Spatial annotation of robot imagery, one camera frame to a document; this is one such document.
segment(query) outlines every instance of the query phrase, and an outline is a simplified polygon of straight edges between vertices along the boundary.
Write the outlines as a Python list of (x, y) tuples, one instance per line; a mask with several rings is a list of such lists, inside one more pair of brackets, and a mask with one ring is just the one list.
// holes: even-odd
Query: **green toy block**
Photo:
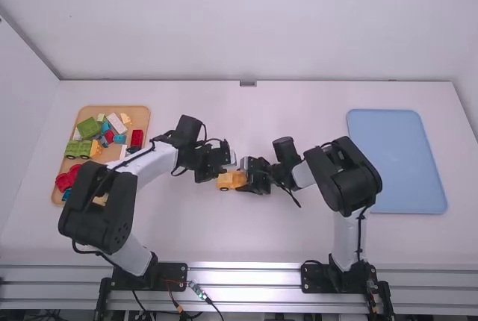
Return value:
[(78, 156), (82, 159), (90, 159), (92, 143), (90, 140), (82, 140), (78, 149)]
[(65, 157), (68, 159), (75, 159), (78, 157), (78, 150), (80, 149), (79, 140), (70, 140), (66, 145)]
[(99, 127), (98, 122), (93, 117), (90, 117), (83, 122), (78, 123), (76, 126), (78, 132), (80, 132), (81, 138), (90, 138), (102, 133), (102, 129)]

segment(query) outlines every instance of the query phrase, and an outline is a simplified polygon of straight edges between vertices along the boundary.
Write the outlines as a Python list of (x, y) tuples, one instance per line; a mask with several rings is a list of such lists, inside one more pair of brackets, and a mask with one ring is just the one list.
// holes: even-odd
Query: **aluminum rail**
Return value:
[[(366, 314), (361, 295), (305, 295), (299, 287), (300, 264), (188, 263), (188, 279), (200, 283), (222, 312)], [(379, 279), (391, 286), (397, 314), (478, 315), (478, 266), (376, 265)], [(0, 259), (0, 308), (90, 309), (96, 306), (99, 282), (112, 268), (83, 265), (16, 264)], [(165, 292), (138, 292), (149, 310), (174, 311)], [(186, 311), (213, 311), (191, 290), (176, 293)], [(110, 310), (138, 310), (128, 291), (114, 291)]]

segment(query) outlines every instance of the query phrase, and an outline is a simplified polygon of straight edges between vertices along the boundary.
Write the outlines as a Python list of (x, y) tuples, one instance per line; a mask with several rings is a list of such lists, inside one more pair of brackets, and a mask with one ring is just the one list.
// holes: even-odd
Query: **wooden tray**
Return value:
[[(143, 138), (143, 146), (146, 142), (146, 134), (148, 131), (148, 124), (149, 124), (149, 109), (146, 106), (85, 106), (78, 112), (76, 117), (75, 124), (72, 127), (72, 132), (69, 136), (69, 140), (73, 138), (73, 133), (75, 132), (76, 125), (84, 121), (86, 118), (93, 117), (96, 119), (100, 113), (104, 113), (106, 116), (110, 113), (116, 113), (117, 116), (121, 119), (120, 113), (126, 113), (128, 117), (131, 119), (131, 123), (127, 124), (126, 127), (128, 128), (128, 132), (126, 132), (126, 144), (131, 142), (131, 133), (134, 129), (141, 129), (144, 132)], [(99, 163), (107, 163), (111, 161), (115, 161), (120, 158), (121, 153), (121, 145), (112, 143), (107, 148), (102, 149), (102, 153), (97, 158), (92, 159), (91, 161), (99, 162)], [(58, 174), (66, 173), (69, 171), (71, 166), (75, 164), (83, 164), (87, 160), (76, 158), (76, 159), (68, 159), (64, 158), (63, 162), (60, 165), (60, 170)], [(52, 181), (53, 183), (53, 191), (52, 191), (52, 202), (57, 206), (63, 206), (64, 202), (61, 201), (61, 197), (63, 193), (59, 191), (59, 189), (55, 185), (55, 180)]]

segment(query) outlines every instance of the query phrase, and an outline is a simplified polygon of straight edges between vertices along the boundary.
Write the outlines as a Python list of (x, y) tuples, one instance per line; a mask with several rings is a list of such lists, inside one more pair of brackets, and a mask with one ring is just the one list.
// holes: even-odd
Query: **small bracket on wall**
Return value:
[(241, 87), (257, 87), (256, 80), (240, 80), (239, 86)]

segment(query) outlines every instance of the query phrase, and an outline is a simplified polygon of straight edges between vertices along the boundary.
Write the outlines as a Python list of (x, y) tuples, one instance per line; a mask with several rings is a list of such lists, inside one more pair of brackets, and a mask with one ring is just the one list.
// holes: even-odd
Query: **yellow toy block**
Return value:
[(120, 113), (119, 115), (121, 116), (121, 120), (122, 120), (123, 125), (125, 125), (127, 123), (131, 123), (131, 118), (129, 118), (126, 113)]
[(98, 140), (91, 141), (90, 158), (97, 158), (102, 153), (102, 147), (99, 145)]

